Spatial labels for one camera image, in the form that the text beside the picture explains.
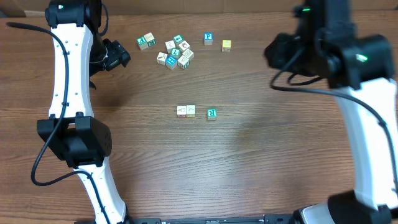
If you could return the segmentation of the white block red side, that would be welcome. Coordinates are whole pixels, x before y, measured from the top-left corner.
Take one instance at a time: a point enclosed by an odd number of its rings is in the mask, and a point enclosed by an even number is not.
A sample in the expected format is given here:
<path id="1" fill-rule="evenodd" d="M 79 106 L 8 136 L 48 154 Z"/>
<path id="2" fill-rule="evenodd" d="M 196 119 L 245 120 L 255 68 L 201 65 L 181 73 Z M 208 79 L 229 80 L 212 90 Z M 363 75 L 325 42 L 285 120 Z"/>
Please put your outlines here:
<path id="1" fill-rule="evenodd" d="M 187 117 L 187 106 L 186 105 L 178 105 L 177 106 L 177 117 L 178 118 L 186 118 Z"/>

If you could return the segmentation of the yellow top block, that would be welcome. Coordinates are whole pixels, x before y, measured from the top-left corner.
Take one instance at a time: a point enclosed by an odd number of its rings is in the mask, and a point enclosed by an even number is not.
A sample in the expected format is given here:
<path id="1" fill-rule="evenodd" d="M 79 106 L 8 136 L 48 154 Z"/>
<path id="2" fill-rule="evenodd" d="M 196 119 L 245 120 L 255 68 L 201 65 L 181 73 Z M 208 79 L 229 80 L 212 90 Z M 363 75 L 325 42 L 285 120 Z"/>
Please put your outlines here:
<path id="1" fill-rule="evenodd" d="M 194 118 L 196 116 L 196 106 L 195 105 L 187 105 L 186 106 L 186 116 L 188 118 Z"/>

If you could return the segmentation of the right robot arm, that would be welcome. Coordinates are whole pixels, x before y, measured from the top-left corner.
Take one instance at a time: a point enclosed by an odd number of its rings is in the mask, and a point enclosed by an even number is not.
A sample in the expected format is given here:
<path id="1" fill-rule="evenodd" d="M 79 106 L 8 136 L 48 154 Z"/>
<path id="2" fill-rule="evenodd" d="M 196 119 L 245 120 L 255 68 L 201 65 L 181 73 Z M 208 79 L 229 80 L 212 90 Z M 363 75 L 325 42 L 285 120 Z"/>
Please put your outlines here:
<path id="1" fill-rule="evenodd" d="M 397 219 L 397 82 L 389 41 L 359 38 L 348 1 L 306 0 L 294 34 L 280 33 L 264 56 L 287 72 L 286 91 L 311 93 L 328 82 L 345 121 L 354 189 L 294 211 L 291 223 L 391 223 Z"/>

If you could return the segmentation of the yellow block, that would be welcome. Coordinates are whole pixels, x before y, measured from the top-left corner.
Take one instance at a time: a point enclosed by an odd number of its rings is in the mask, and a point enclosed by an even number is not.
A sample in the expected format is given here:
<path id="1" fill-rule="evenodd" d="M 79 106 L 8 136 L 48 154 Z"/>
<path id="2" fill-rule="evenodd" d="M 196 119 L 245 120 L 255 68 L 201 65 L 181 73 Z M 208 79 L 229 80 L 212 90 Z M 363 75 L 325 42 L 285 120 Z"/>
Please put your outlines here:
<path id="1" fill-rule="evenodd" d="M 195 105 L 187 105 L 186 106 L 186 116 L 188 118 L 194 118 L 196 116 L 196 106 Z"/>
<path id="2" fill-rule="evenodd" d="M 230 52 L 231 51 L 231 40 L 223 40 L 222 41 L 222 52 Z"/>

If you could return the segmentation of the green R letter block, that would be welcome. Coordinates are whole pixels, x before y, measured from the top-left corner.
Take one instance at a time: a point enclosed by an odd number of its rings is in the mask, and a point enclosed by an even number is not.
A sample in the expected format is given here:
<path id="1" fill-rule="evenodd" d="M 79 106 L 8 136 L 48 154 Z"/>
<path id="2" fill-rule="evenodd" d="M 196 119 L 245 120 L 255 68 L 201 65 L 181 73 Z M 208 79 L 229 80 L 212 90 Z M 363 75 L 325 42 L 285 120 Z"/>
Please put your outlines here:
<path id="1" fill-rule="evenodd" d="M 208 120 L 216 120 L 218 117 L 216 108 L 207 109 L 207 119 Z"/>

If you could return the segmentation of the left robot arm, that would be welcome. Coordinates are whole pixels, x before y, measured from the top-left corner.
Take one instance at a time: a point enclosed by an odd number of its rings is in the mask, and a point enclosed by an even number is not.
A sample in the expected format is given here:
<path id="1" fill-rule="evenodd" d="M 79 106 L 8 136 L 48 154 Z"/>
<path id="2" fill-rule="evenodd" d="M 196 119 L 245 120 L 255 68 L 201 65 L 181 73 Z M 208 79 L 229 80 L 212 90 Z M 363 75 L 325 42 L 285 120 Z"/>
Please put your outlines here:
<path id="1" fill-rule="evenodd" d="M 90 77 L 126 66 L 131 59 L 118 42 L 104 39 L 101 1 L 50 1 L 45 18 L 55 50 L 55 77 L 48 119 L 37 132 L 56 157 L 79 176 L 95 211 L 94 223 L 131 223 L 109 164 L 111 131 L 95 119 Z"/>

